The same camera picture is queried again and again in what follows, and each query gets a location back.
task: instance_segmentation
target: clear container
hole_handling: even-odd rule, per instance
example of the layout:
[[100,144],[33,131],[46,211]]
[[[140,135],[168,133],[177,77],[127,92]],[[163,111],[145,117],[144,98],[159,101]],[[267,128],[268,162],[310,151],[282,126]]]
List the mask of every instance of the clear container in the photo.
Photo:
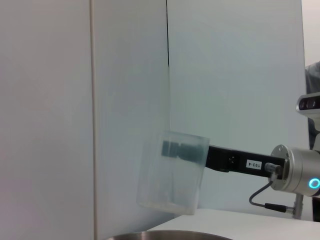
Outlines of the clear container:
[[163,212],[193,215],[210,140],[164,131],[149,140],[142,154],[138,204]]

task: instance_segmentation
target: white tabletop surface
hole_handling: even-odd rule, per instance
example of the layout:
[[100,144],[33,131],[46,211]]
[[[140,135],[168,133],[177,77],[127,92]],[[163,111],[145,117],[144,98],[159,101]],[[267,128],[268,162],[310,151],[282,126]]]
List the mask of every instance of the white tabletop surface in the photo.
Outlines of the white tabletop surface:
[[320,240],[320,223],[246,213],[198,209],[151,230],[186,230],[232,240]]

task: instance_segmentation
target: white wall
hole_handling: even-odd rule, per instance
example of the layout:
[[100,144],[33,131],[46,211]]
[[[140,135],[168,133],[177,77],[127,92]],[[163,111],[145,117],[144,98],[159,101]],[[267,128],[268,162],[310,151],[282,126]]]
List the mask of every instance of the white wall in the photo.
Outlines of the white wall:
[[302,0],[305,65],[320,61],[320,1]]
[[[278,144],[308,148],[300,0],[168,1],[171,127],[210,144],[270,154]],[[200,208],[290,218],[251,206],[267,180],[204,171]],[[255,200],[292,206],[268,189]],[[311,199],[304,219],[311,219]]]
[[168,129],[165,0],[94,1],[98,239],[172,217],[136,204],[141,151]]
[[0,239],[92,240],[88,0],[0,3]]

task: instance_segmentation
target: metal bowl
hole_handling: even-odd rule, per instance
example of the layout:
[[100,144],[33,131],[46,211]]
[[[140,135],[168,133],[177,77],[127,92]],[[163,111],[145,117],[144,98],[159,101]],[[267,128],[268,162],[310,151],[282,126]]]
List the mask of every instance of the metal bowl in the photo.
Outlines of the metal bowl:
[[230,240],[225,237],[196,231],[142,231],[113,236],[108,240]]

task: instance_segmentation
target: label sticker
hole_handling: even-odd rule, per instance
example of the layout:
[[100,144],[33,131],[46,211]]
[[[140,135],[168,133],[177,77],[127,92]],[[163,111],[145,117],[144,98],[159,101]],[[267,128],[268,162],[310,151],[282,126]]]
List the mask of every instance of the label sticker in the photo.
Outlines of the label sticker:
[[246,167],[247,167],[248,169],[258,169],[258,170],[261,170],[262,162],[261,162],[261,161],[247,160],[247,161],[246,161]]

